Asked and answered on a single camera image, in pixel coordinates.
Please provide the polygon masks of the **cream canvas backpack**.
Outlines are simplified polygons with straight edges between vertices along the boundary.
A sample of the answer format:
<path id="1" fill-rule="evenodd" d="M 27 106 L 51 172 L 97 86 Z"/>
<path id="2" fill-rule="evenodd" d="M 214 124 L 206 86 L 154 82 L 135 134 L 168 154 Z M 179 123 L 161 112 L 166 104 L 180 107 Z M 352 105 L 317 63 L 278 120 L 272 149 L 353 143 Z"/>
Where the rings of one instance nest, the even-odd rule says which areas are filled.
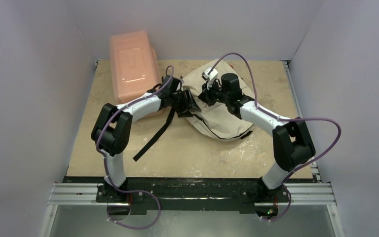
<path id="1" fill-rule="evenodd" d="M 230 114 L 223 103 L 216 103 L 212 107 L 209 107 L 198 98 L 198 95 L 202 92 L 202 85 L 205 83 L 205 80 L 202 78 L 202 72 L 208 67 L 212 67 L 218 71 L 217 79 L 221 79 L 225 73 L 237 75 L 233 67 L 228 63 L 213 60 L 190 72 L 185 77 L 180 77 L 183 88 L 191 91 L 197 105 L 201 109 L 201 112 L 195 112 L 192 117 L 185 119 L 202 135 L 218 141 L 227 142 L 245 138 L 254 129 L 252 123 L 242 121 Z M 240 78 L 239 84 L 244 94 L 251 92 L 251 89 Z"/>

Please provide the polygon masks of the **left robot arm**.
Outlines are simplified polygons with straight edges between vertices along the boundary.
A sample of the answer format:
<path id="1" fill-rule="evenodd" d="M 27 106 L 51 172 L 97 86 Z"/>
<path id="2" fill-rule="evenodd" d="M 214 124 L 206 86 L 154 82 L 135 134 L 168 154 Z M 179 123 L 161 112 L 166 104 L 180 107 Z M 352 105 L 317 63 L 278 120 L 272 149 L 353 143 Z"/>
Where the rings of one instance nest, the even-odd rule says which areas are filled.
<path id="1" fill-rule="evenodd" d="M 108 195 L 116 202 L 127 197 L 123 185 L 126 175 L 123 165 L 123 152 L 129 143 L 132 124 L 152 113 L 169 107 L 171 114 L 166 124 L 134 156 L 140 159 L 143 154 L 162 136 L 174 116 L 190 118 L 200 112 L 189 89 L 183 88 L 181 78 L 172 75 L 162 77 L 162 82 L 149 89 L 144 95 L 125 104 L 105 104 L 91 132 L 96 150 L 103 156 L 105 181 L 110 184 Z"/>

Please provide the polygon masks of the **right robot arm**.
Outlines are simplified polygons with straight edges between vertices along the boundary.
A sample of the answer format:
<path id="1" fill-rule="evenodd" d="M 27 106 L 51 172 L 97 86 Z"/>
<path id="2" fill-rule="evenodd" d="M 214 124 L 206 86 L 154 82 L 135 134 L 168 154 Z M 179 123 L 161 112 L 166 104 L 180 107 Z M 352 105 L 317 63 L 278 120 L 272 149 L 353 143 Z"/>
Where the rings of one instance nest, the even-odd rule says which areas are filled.
<path id="1" fill-rule="evenodd" d="M 276 196 L 289 173 L 315 156 L 316 150 L 304 121 L 281 117 L 266 108 L 259 107 L 254 98 L 245 95 L 239 78 L 234 73 L 225 73 L 217 79 L 216 70 L 202 73 L 205 83 L 199 99 L 208 106 L 220 102 L 235 117 L 250 122 L 272 137 L 274 164 L 261 178 L 257 188 L 260 199 L 269 201 Z"/>

